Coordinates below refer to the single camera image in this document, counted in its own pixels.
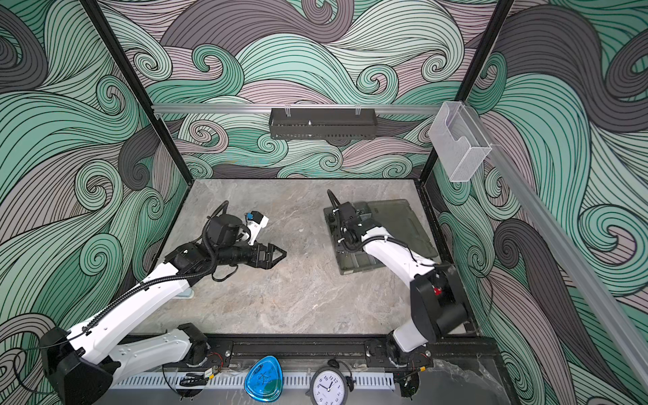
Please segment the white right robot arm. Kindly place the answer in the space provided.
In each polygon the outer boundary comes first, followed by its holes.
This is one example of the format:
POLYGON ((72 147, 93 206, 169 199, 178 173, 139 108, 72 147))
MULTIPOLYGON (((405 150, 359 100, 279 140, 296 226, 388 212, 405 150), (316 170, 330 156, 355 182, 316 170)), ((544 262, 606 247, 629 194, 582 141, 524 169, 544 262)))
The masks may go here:
POLYGON ((406 366, 407 354, 434 344, 469 320, 467 295, 457 270, 418 254, 381 223, 363 219, 353 204, 331 200, 333 223, 344 251, 362 251, 383 263, 408 287, 410 319, 391 331, 386 352, 396 367, 406 366))

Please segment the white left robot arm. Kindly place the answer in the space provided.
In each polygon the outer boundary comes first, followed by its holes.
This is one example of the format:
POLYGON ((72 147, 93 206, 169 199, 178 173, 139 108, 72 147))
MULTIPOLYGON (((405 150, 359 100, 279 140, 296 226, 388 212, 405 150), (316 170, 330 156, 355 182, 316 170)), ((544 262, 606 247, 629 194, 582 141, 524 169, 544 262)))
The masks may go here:
POLYGON ((285 250, 263 245, 258 234, 268 220, 258 211, 243 219, 228 214, 223 202, 207 218, 201 235, 178 246, 142 281, 91 318, 69 330, 55 327, 40 340, 44 375, 64 404, 93 404, 116 383, 158 366, 203 366, 210 351, 207 336, 191 323, 135 343, 123 339, 162 305, 222 266, 269 270, 285 250))

